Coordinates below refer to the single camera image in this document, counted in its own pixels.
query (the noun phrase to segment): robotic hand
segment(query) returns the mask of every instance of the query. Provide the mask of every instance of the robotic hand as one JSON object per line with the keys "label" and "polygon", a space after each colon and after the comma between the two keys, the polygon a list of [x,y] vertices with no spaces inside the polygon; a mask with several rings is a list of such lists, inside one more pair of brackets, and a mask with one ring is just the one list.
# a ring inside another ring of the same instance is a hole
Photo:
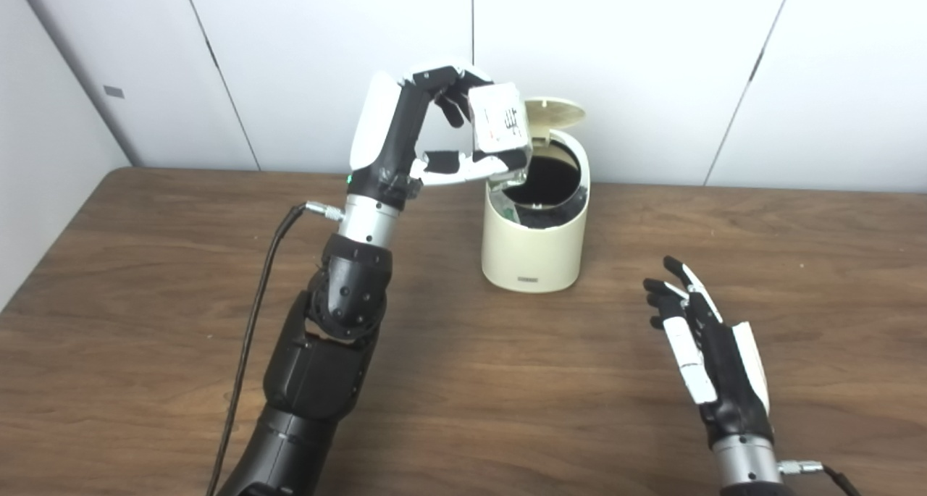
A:
{"label": "robotic hand", "polygon": [[[415,142],[431,103],[443,110],[451,126],[471,120],[477,139],[472,155],[416,155]],[[339,227],[322,251],[321,267],[290,308],[264,375],[267,403],[219,496],[314,492],[337,424],[357,403],[377,344],[392,275],[388,246],[406,200],[423,185],[474,179],[489,179],[499,187],[520,185],[530,155],[527,115],[513,85],[493,85],[476,67],[463,64],[417,70],[399,83],[385,73],[374,76],[351,146],[344,210],[321,203],[295,206],[272,242],[209,496],[221,472],[269,265],[295,218],[308,209],[339,222]]]}
{"label": "robotic hand", "polygon": [[[721,471],[721,496],[792,496],[773,452],[767,384],[749,322],[724,324],[688,266],[671,256],[663,265],[685,289],[645,279],[647,303],[659,311],[651,324],[666,332],[686,388],[698,404]],[[800,472],[810,472],[810,463],[808,469],[802,467],[797,465]]]}

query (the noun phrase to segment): cable connector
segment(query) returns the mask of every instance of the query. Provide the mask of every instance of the cable connector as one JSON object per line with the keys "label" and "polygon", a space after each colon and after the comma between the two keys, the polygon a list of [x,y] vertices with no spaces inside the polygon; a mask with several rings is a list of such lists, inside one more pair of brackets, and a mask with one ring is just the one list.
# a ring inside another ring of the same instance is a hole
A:
{"label": "cable connector", "polygon": [[807,475],[824,471],[824,464],[811,460],[783,460],[779,462],[779,473],[785,476]]}
{"label": "cable connector", "polygon": [[336,206],[325,205],[325,203],[316,203],[315,201],[306,201],[306,209],[315,215],[330,219],[330,221],[341,222],[345,218],[344,210]]}

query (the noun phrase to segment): small label on wall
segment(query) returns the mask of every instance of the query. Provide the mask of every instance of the small label on wall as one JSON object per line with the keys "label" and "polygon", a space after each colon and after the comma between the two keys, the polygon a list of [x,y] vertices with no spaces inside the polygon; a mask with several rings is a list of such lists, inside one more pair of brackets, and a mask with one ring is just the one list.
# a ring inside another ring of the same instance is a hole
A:
{"label": "small label on wall", "polygon": [[103,92],[106,93],[107,96],[122,98],[125,100],[125,94],[122,92],[122,89],[119,89],[119,87],[110,87],[109,85],[104,85]]}

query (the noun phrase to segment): silver cylinder joint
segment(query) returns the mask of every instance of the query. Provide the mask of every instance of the silver cylinder joint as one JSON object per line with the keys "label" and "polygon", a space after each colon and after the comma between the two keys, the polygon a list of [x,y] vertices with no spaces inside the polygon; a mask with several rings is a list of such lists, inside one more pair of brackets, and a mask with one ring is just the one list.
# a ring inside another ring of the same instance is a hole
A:
{"label": "silver cylinder joint", "polygon": [[711,448],[718,461],[721,486],[741,483],[782,483],[772,444],[755,434],[733,434],[715,442]]}
{"label": "silver cylinder joint", "polygon": [[344,219],[338,227],[338,235],[359,243],[389,248],[393,227],[399,216],[400,210],[392,206],[350,193],[345,202]]}

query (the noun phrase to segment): white wall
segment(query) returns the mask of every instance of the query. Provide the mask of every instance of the white wall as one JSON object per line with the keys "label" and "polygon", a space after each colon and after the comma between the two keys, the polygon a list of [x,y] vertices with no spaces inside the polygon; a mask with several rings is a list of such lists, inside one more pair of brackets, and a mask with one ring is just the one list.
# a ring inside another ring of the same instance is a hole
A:
{"label": "white wall", "polygon": [[786,1],[708,184],[927,192],[925,1]]}
{"label": "white wall", "polygon": [[136,163],[257,169],[188,0],[30,2]]}
{"label": "white wall", "polygon": [[[262,169],[348,172],[370,77],[471,60],[470,0],[193,0]],[[437,107],[419,139],[466,150]]]}
{"label": "white wall", "polygon": [[127,164],[26,0],[0,0],[0,308]]}
{"label": "white wall", "polygon": [[585,106],[594,180],[927,190],[918,0],[787,0],[752,83],[784,0],[192,2],[222,73],[188,0],[33,0],[146,165],[347,172],[371,74],[456,57]]}
{"label": "white wall", "polygon": [[782,0],[474,0],[474,58],[586,108],[592,179],[701,185]]}

